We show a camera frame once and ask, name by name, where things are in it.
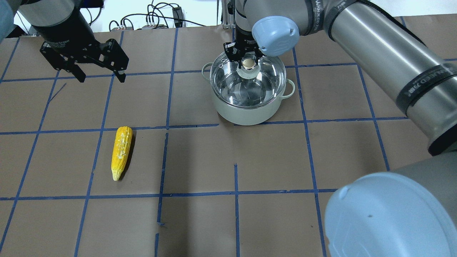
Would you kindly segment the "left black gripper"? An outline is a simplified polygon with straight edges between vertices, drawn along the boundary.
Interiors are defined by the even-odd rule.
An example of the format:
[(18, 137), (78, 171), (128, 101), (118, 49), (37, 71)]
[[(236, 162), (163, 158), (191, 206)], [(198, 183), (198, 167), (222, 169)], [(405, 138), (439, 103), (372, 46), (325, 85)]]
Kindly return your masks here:
[(125, 82), (129, 57), (115, 39), (97, 41), (87, 22), (64, 21), (41, 26), (39, 34), (45, 40), (40, 52), (54, 69), (70, 72), (79, 82), (84, 82), (86, 75), (78, 64), (92, 63), (111, 70), (120, 83)]

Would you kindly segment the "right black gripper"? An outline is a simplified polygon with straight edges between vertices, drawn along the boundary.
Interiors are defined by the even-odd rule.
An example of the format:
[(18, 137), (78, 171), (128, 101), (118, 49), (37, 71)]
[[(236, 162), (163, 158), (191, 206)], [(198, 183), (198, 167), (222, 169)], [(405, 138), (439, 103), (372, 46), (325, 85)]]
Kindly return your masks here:
[(236, 62), (239, 65), (246, 58), (246, 54), (251, 54), (250, 58), (254, 60), (255, 64), (258, 64), (258, 60), (264, 56), (252, 32), (245, 30), (235, 31), (234, 41), (224, 43), (224, 52), (230, 62)]

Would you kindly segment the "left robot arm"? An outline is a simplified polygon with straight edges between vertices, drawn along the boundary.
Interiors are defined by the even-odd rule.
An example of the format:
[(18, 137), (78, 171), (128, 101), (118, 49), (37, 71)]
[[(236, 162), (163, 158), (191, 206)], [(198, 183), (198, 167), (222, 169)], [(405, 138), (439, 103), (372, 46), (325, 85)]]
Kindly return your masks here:
[(1, 39), (13, 30), (19, 12), (44, 38), (40, 52), (54, 69), (84, 82), (86, 75), (79, 64), (95, 64), (124, 83), (129, 57), (115, 39), (97, 41), (80, 8), (79, 0), (2, 0)]

